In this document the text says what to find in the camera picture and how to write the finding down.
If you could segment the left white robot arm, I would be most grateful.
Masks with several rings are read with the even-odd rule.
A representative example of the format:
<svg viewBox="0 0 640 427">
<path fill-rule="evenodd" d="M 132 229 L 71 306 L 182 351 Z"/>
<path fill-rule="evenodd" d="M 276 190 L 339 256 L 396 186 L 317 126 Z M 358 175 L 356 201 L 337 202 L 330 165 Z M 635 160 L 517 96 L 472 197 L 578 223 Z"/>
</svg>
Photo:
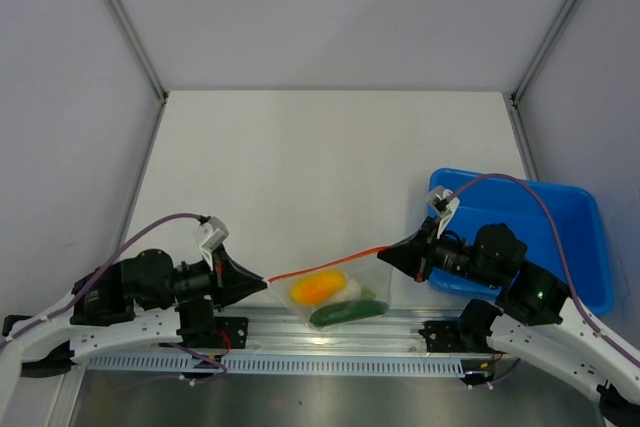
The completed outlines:
<svg viewBox="0 0 640 427">
<path fill-rule="evenodd" d="M 224 247 L 205 261 L 174 264 L 149 249 L 87 277 L 38 316 L 8 315 L 1 346 L 22 348 L 20 374 L 47 378 L 110 351 L 160 345 L 183 349 L 242 348 L 245 317 L 217 313 L 265 290 L 267 281 L 235 262 Z"/>
</svg>

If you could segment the clear orange zip top bag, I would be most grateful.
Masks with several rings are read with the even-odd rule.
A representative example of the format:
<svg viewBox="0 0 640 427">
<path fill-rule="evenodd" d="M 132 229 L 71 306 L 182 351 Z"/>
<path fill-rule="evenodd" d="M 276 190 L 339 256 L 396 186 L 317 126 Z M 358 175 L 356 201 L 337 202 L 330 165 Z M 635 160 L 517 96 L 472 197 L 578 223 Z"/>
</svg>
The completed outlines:
<svg viewBox="0 0 640 427">
<path fill-rule="evenodd" d="M 314 330 L 385 315 L 391 304 L 392 267 L 375 247 L 267 280 L 268 293 Z"/>
</svg>

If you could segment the yellow toy lemon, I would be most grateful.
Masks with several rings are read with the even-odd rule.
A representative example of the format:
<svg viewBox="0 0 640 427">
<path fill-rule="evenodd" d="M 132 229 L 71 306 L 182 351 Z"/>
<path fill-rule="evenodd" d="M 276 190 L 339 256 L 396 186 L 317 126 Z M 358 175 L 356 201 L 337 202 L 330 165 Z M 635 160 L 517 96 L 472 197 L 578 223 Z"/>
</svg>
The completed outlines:
<svg viewBox="0 0 640 427">
<path fill-rule="evenodd" d="M 342 290 L 346 283 L 347 277 L 340 271 L 320 271 L 295 281 L 289 296 L 296 304 L 315 306 Z"/>
</svg>

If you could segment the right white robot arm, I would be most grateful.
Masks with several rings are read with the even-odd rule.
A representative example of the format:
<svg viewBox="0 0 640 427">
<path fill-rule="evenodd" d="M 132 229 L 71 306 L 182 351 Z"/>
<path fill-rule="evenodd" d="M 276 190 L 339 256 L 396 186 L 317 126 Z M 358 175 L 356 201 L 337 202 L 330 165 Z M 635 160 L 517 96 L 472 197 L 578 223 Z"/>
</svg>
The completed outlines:
<svg viewBox="0 0 640 427">
<path fill-rule="evenodd" d="M 468 244 L 439 234 L 428 217 L 377 257 L 417 282 L 440 270 L 497 290 L 492 301 L 470 300 L 456 321 L 464 348 L 516 356 L 597 403 L 609 425 L 638 425 L 638 350 L 608 331 L 566 282 L 528 261 L 526 251 L 504 224 L 483 226 Z"/>
</svg>

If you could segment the green toy cucumber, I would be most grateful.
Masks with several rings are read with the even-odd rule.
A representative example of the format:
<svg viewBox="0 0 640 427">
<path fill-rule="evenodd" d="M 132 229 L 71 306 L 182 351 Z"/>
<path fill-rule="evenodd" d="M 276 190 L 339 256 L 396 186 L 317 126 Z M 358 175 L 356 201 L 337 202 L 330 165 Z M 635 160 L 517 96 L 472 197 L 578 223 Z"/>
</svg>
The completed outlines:
<svg viewBox="0 0 640 427">
<path fill-rule="evenodd" d="M 344 301 L 316 310 L 310 316 L 309 324 L 312 327 L 324 328 L 381 316 L 388 309 L 387 303 L 373 299 Z"/>
</svg>

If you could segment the white toy cauliflower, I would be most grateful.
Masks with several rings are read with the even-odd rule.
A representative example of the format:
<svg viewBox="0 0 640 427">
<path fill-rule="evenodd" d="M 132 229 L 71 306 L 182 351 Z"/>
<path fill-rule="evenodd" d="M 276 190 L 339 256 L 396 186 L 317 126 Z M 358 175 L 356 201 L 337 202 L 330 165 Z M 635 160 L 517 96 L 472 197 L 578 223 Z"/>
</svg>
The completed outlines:
<svg viewBox="0 0 640 427">
<path fill-rule="evenodd" d="M 339 302 L 351 302 L 357 300 L 374 300 L 377 297 L 376 293 L 370 288 L 362 285 L 353 278 L 350 278 L 345 287 L 334 294 L 331 298 L 335 303 Z"/>
</svg>

